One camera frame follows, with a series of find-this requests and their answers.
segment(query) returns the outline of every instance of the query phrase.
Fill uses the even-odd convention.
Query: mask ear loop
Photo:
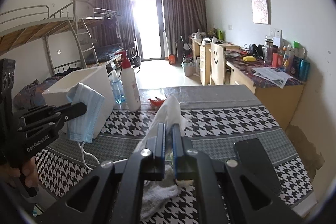
[[[86,164],[86,162],[85,162],[85,158],[84,158],[84,154],[85,154],[85,155],[88,155],[88,156],[91,156],[92,158],[94,158],[94,159],[96,160],[96,162],[98,163],[98,165],[100,164],[99,160],[95,157],[95,155],[93,155],[93,154],[91,154],[91,153],[87,153],[87,152],[85,152],[85,150],[84,150],[85,142],[83,142],[82,145],[80,145],[79,142],[77,142],[77,143],[78,143],[78,146],[79,146],[79,148],[80,148],[80,150],[81,150],[81,153],[82,153],[82,160],[83,160],[83,163],[84,163],[85,167],[88,168],[89,170],[93,170],[93,168],[88,167],[88,165]]]

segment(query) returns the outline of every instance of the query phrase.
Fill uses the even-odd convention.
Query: peeling paint
[[[313,180],[316,170],[323,166],[325,159],[321,153],[317,154],[315,145],[307,140],[298,126],[288,125],[286,134],[299,154],[309,178]]]

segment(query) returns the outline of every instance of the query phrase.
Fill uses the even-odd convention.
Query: brown curtain
[[[163,0],[169,54],[176,54],[179,36],[188,36],[198,29],[206,32],[204,0]]]
[[[123,46],[127,48],[135,40],[131,0],[95,0],[95,5],[97,8],[118,11],[119,15],[121,15],[121,19],[118,20],[121,39],[116,39],[113,33],[115,30],[104,26],[104,24],[94,28],[93,35],[98,40],[99,46],[102,47],[122,42]]]

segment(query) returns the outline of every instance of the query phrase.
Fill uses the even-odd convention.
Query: face mask
[[[86,113],[68,121],[67,138],[75,142],[91,143],[97,117],[105,97],[87,85],[78,83],[67,94],[69,102],[86,104]]]

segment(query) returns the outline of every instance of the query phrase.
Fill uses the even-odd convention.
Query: power outlet
[[[281,38],[282,37],[282,30],[275,29],[275,37]]]
[[[270,36],[275,37],[275,28],[271,28]]]

